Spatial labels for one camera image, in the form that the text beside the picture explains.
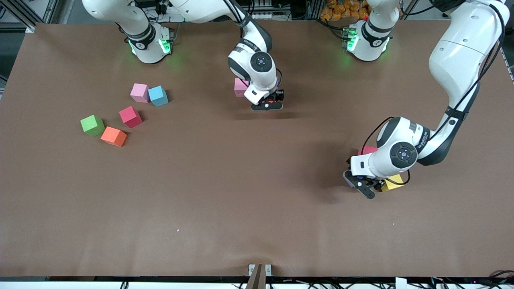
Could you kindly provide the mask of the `pink foam cube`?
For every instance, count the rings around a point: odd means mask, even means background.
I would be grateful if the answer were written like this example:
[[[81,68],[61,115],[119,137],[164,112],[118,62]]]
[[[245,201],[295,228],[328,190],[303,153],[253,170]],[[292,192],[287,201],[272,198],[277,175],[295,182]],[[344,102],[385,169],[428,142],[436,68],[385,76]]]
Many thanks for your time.
[[[235,78],[234,81],[234,93],[235,97],[244,97],[247,88],[249,87],[249,82],[246,80],[242,80],[238,77]]]
[[[148,104],[149,103],[149,86],[147,84],[135,83],[130,92],[136,102]]]

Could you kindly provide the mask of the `yellow foam cube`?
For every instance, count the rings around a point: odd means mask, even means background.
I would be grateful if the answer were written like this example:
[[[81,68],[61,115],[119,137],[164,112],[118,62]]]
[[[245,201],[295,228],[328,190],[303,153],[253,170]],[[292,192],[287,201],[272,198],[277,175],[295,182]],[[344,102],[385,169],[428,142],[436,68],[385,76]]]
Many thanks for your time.
[[[383,182],[383,185],[379,189],[380,192],[388,192],[404,185],[404,181],[400,174],[390,176],[389,178],[384,179]]]

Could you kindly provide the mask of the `white electrical device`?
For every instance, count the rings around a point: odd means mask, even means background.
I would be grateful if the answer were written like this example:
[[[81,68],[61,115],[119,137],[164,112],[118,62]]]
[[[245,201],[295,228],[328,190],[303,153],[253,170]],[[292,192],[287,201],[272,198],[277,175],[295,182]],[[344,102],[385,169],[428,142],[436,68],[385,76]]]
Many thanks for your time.
[[[256,20],[271,20],[275,7],[272,0],[249,0],[249,13]]]

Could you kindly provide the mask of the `blue foam cube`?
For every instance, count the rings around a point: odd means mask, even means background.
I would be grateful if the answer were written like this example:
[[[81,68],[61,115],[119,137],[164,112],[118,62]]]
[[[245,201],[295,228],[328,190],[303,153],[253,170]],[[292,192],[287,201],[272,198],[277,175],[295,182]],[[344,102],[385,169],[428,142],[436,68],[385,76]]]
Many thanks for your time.
[[[150,88],[148,90],[148,93],[149,93],[149,100],[156,107],[164,106],[169,103],[167,92],[161,85]]]

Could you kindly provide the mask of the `orange snack bags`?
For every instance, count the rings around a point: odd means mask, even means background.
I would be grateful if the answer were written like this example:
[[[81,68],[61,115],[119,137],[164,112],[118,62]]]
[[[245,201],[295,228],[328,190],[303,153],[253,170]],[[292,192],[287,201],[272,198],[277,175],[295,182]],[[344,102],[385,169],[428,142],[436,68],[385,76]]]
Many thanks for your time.
[[[371,6],[367,0],[325,0],[320,20],[336,21],[343,18],[368,19]]]

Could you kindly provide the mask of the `white power strip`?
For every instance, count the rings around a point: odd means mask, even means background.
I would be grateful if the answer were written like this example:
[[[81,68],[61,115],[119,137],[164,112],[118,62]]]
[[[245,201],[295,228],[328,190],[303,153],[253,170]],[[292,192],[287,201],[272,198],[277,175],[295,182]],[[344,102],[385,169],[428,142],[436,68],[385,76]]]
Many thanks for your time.
[[[149,10],[149,13],[156,22],[187,22],[169,0],[154,0],[154,2],[154,7]]]

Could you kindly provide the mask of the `green foam cube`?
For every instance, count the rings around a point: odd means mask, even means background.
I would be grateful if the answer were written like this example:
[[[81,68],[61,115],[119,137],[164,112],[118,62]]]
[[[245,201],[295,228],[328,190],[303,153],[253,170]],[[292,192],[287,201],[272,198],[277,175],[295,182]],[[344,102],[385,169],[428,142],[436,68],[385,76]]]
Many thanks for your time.
[[[83,132],[92,137],[100,136],[105,131],[105,125],[103,121],[95,115],[81,119],[80,123]]]

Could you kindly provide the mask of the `aluminium frame profile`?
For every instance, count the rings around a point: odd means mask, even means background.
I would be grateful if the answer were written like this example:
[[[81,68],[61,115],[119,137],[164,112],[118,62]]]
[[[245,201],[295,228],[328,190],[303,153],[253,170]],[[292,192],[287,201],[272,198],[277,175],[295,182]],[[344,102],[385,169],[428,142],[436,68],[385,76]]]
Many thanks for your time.
[[[65,0],[0,0],[0,33],[33,33],[56,19]]]

